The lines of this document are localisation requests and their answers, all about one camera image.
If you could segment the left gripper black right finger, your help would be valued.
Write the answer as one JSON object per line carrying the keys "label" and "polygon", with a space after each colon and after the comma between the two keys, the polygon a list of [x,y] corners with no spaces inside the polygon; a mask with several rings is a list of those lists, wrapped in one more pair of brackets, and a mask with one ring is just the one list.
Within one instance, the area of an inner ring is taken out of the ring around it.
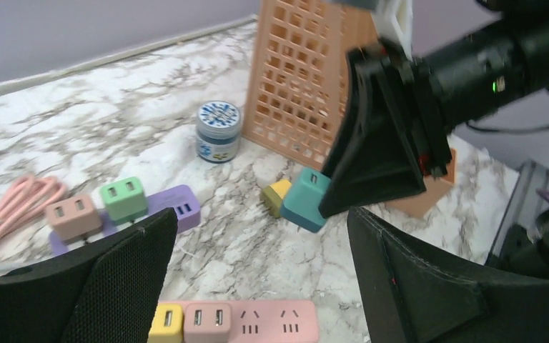
{"label": "left gripper black right finger", "polygon": [[549,279],[476,264],[364,208],[347,230],[373,342],[549,342]]}

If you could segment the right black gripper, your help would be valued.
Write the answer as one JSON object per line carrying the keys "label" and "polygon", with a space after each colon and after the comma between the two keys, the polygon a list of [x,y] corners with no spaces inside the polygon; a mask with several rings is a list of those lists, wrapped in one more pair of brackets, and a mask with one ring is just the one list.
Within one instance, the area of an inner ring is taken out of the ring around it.
{"label": "right black gripper", "polygon": [[501,19],[409,60],[385,41],[346,55],[345,116],[322,168],[324,218],[423,193],[447,174],[448,135],[535,91],[538,21]]}

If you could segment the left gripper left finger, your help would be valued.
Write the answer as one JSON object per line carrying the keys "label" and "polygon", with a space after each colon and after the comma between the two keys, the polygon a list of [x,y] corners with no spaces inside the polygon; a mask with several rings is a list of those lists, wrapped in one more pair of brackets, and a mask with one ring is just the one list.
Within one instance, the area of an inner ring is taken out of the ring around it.
{"label": "left gripper left finger", "polygon": [[145,342],[177,234],[167,208],[0,277],[2,342]]}

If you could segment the yellow charger plug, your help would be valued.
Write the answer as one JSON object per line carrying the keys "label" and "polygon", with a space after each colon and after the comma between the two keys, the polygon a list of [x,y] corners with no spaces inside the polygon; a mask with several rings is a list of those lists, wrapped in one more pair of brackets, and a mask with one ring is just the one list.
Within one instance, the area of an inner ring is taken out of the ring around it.
{"label": "yellow charger plug", "polygon": [[179,304],[158,304],[152,327],[149,330],[148,343],[182,343],[184,312]]}
{"label": "yellow charger plug", "polygon": [[281,179],[261,190],[259,198],[273,217],[281,217],[280,209],[282,207],[282,202],[291,186],[292,183],[290,180]]}

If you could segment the pink dual USB charger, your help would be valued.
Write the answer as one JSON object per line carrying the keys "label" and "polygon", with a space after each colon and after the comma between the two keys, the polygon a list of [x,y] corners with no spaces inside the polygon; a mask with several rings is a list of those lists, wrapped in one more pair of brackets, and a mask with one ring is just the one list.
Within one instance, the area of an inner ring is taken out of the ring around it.
{"label": "pink dual USB charger", "polygon": [[51,230],[67,242],[102,227],[102,218],[88,194],[80,194],[48,205],[44,214]]}

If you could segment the teal charger plug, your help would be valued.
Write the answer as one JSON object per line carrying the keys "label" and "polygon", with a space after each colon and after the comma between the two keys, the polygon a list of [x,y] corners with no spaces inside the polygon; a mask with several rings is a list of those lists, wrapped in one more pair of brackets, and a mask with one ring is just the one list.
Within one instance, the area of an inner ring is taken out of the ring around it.
{"label": "teal charger plug", "polygon": [[329,185],[329,177],[305,167],[283,199],[281,216],[309,232],[317,233],[327,221],[318,207]]}

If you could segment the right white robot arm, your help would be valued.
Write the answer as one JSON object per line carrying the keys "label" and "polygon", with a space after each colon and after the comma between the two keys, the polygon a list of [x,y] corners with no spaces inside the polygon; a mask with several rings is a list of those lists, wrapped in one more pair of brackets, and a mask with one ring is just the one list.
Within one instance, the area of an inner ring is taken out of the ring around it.
{"label": "right white robot arm", "polygon": [[425,191],[452,159],[457,126],[549,86],[549,1],[482,1],[493,23],[414,57],[411,1],[351,1],[379,40],[347,53],[345,117],[322,168],[323,217]]}

